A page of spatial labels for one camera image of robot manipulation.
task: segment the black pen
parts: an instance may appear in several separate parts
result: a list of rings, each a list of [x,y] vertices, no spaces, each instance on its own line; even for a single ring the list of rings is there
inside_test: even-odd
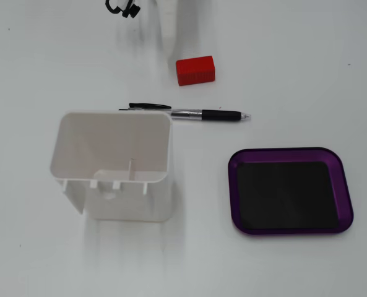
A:
[[[173,110],[167,105],[151,103],[130,103],[127,110],[159,110],[173,119],[196,119],[200,121],[241,121],[251,119],[251,115],[227,110]]]

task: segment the white container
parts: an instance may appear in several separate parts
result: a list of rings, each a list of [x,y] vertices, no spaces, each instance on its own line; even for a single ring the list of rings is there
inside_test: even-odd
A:
[[[172,161],[172,120],[165,113],[69,113],[51,173],[80,213],[162,222],[171,215]]]

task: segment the red cube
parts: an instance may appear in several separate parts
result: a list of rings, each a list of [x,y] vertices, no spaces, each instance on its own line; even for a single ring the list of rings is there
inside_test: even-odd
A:
[[[176,62],[178,83],[182,85],[201,84],[215,80],[215,65],[212,56],[179,60]]]

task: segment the pen clip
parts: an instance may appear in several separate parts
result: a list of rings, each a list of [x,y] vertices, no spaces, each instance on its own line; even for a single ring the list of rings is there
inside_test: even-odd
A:
[[[168,105],[161,104],[151,104],[151,103],[130,103],[130,108],[143,108],[144,110],[170,110],[172,107]]]

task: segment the pen grip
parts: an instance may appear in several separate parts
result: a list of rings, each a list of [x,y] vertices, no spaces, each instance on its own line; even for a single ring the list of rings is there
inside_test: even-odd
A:
[[[241,113],[226,110],[202,110],[203,121],[240,121]]]

